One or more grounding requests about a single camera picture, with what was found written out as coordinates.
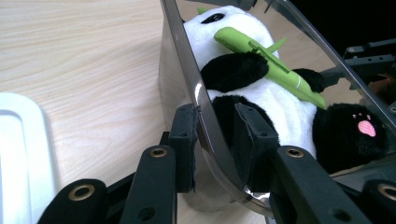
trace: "stuffed panda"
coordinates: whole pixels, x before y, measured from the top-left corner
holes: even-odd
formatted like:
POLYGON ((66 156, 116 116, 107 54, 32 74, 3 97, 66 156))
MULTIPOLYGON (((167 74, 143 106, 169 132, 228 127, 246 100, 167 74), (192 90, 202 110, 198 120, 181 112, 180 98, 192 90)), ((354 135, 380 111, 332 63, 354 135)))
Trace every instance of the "stuffed panda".
MULTIPOLYGON (((232 27, 262 49, 271 48, 274 41, 268 30, 252 15, 236 7, 220 7, 186 21, 184 27, 229 147, 233 146, 234 104, 243 104, 259 111, 278 134, 281 146, 306 149, 329 174, 385 156, 387 135, 380 119, 362 105, 326 108, 320 103, 319 93, 324 90, 320 73, 306 68, 291 71, 297 87, 305 83, 308 88, 304 98, 305 94, 301 97, 290 91, 294 88, 270 78, 272 62, 279 61, 276 48, 266 58, 255 50, 235 52, 215 40, 219 30, 232 27)), ((229 36, 241 39, 234 33, 229 36)))

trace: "white plastic tray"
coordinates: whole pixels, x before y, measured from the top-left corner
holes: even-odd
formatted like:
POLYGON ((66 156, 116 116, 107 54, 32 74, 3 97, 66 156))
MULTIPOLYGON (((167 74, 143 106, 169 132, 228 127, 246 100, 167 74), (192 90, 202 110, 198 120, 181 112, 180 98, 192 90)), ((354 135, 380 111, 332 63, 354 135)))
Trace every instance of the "white plastic tray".
POLYGON ((37 223, 59 189, 50 126, 32 100, 0 92, 0 223, 37 223))

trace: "panda eye patch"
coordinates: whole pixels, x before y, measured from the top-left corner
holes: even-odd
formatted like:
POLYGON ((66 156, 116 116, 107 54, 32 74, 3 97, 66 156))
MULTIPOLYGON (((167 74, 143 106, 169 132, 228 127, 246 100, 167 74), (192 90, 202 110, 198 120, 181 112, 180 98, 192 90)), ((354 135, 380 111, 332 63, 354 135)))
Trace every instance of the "panda eye patch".
POLYGON ((213 15, 211 15, 210 17, 206 18, 206 20, 201 21, 201 24, 208 24, 208 23, 210 23, 210 22, 219 21, 219 20, 223 19, 224 16, 225 16, 225 15, 222 14, 222 13, 213 14, 213 15))

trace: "white fur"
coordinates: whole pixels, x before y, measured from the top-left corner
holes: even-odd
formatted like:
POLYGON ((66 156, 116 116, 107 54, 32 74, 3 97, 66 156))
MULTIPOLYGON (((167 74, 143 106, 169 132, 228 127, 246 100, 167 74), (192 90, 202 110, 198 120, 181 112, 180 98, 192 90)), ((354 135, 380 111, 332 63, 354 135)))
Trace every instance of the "white fur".
POLYGON ((262 78, 249 86, 229 92, 208 91, 210 99, 221 95, 243 95, 263 108, 274 123, 281 146, 297 146, 316 157, 312 123, 317 107, 301 101, 274 81, 262 78))
POLYGON ((232 26, 245 35, 252 37, 264 47, 268 48, 274 44, 274 40, 265 25, 244 10, 231 6, 208 10, 184 23, 195 61, 200 70, 212 59, 231 53, 214 39, 215 33, 227 26, 232 26), (216 13, 222 13, 225 16, 220 21, 201 24, 201 21, 216 13))

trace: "panda plush toy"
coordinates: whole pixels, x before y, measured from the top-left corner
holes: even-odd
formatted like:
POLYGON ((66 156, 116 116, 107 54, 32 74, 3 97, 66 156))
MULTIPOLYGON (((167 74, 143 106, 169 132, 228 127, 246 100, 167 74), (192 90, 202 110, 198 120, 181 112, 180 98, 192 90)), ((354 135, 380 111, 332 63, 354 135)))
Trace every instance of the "panda plush toy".
POLYGON ((305 68, 289 70, 278 59, 279 46, 274 47, 265 25, 251 14, 218 7, 185 21, 184 27, 229 147, 234 105, 243 104, 259 111, 281 146, 306 149, 329 174, 386 155, 387 135, 380 119, 362 105, 326 106, 320 95, 323 76, 305 68), (229 28, 236 33, 217 38, 229 28), (247 43, 238 46, 244 38, 247 43), (294 75, 291 87, 276 80, 284 70, 294 75))

